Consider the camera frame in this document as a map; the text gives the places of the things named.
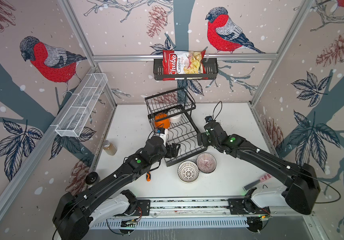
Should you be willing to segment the orange plastic bowl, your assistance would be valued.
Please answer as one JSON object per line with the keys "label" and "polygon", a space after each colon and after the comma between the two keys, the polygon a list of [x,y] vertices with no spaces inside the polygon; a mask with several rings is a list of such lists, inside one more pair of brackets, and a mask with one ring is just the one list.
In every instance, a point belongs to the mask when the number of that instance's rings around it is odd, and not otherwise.
{"label": "orange plastic bowl", "polygon": [[170,127],[169,116],[165,113],[159,113],[154,117],[155,128],[168,129]]}

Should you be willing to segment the white ceramic bowl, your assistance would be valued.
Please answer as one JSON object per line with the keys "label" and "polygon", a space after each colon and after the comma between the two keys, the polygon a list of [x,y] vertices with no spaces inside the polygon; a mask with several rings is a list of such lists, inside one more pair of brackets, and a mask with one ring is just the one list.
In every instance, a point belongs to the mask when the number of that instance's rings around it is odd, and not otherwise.
{"label": "white ceramic bowl", "polygon": [[170,123],[177,124],[182,120],[182,114],[178,114],[175,110],[168,112]]}

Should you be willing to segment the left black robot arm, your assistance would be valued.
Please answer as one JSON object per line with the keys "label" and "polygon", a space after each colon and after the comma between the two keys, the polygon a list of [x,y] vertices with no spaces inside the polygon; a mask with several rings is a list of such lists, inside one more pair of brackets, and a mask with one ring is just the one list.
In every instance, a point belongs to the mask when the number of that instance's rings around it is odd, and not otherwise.
{"label": "left black robot arm", "polygon": [[105,200],[142,175],[153,171],[154,163],[163,158],[176,157],[179,148],[178,144],[168,145],[161,137],[153,136],[108,177],[76,195],[64,194],[53,217],[55,232],[63,240],[81,240],[95,220],[93,212]]}

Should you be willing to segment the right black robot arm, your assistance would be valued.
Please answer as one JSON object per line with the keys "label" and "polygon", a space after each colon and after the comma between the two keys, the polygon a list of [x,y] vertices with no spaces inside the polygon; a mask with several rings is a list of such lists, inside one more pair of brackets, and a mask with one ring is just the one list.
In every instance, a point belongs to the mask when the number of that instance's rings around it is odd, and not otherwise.
{"label": "right black robot arm", "polygon": [[208,122],[204,129],[197,134],[200,146],[212,146],[220,153],[244,160],[270,174],[286,186],[281,195],[290,208],[303,215],[311,214],[321,191],[314,167],[282,160],[239,135],[227,135],[215,120]]}

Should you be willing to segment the white patterned bowl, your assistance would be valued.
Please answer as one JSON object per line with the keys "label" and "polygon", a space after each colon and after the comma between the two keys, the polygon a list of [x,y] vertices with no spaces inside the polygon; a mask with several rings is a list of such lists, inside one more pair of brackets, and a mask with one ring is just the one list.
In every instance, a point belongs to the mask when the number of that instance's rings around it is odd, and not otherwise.
{"label": "white patterned bowl", "polygon": [[182,162],[178,167],[178,176],[184,183],[193,183],[199,177],[199,168],[192,161]]}

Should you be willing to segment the glass jar with lid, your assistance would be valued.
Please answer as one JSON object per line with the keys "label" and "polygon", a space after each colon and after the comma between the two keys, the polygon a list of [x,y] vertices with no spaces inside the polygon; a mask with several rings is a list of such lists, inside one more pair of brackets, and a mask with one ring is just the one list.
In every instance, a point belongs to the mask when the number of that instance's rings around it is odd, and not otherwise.
{"label": "glass jar with lid", "polygon": [[106,151],[106,153],[110,156],[114,156],[117,152],[117,148],[113,143],[111,143],[109,140],[105,140],[103,142],[102,148]]}

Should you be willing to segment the red cassava chips bag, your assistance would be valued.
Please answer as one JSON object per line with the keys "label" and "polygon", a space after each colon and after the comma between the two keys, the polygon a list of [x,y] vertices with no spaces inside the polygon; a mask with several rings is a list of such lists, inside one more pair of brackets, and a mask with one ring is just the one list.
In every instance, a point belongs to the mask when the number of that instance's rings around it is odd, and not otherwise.
{"label": "red cassava chips bag", "polygon": [[164,75],[206,74],[203,58],[206,51],[189,52],[163,50]]}

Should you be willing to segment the orange handled screwdriver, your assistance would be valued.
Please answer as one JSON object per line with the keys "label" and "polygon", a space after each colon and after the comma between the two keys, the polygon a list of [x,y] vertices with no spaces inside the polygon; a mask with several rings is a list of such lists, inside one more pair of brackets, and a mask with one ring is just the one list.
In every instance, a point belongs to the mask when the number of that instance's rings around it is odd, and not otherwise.
{"label": "orange handled screwdriver", "polygon": [[147,179],[147,182],[151,181],[151,173],[150,172],[147,172],[146,179]]}

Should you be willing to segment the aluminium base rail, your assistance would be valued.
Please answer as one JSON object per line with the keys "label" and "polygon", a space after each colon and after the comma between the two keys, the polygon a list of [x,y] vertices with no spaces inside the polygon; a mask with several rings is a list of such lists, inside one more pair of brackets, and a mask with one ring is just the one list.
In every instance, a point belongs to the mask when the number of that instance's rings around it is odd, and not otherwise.
{"label": "aluminium base rail", "polygon": [[247,228],[259,233],[276,219],[301,219],[309,223],[310,216],[301,215],[289,207],[255,207],[247,213],[241,196],[195,198],[138,198],[130,214],[109,216],[109,210],[124,203],[108,200],[95,210],[92,230],[132,232],[140,230]]}

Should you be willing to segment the pink handled brush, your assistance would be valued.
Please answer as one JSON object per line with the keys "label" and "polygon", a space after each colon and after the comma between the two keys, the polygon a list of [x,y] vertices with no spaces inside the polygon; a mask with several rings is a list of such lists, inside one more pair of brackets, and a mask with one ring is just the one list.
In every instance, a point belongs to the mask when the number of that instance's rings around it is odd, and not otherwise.
{"label": "pink handled brush", "polygon": [[248,191],[249,189],[253,188],[254,186],[256,186],[259,183],[263,183],[267,180],[269,180],[270,178],[272,178],[272,175],[265,173],[264,175],[260,176],[257,180],[253,181],[252,183],[247,184],[246,186],[243,187],[244,191]]}

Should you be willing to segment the black wall basket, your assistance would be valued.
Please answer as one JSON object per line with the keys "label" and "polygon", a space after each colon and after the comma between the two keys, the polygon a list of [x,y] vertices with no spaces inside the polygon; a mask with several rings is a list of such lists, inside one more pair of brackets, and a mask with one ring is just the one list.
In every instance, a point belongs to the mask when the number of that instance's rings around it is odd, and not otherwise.
{"label": "black wall basket", "polygon": [[175,80],[214,80],[219,73],[216,58],[204,59],[202,62],[192,62],[190,66],[183,63],[164,64],[162,59],[154,60],[154,78],[157,81]]}

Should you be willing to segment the white mesh wall shelf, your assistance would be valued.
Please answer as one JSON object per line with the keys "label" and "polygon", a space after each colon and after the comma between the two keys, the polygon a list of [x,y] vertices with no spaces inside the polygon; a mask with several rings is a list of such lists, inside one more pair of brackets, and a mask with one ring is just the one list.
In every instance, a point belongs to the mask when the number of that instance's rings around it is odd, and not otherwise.
{"label": "white mesh wall shelf", "polygon": [[80,137],[89,116],[107,84],[107,76],[93,73],[57,125],[55,131],[60,137]]}

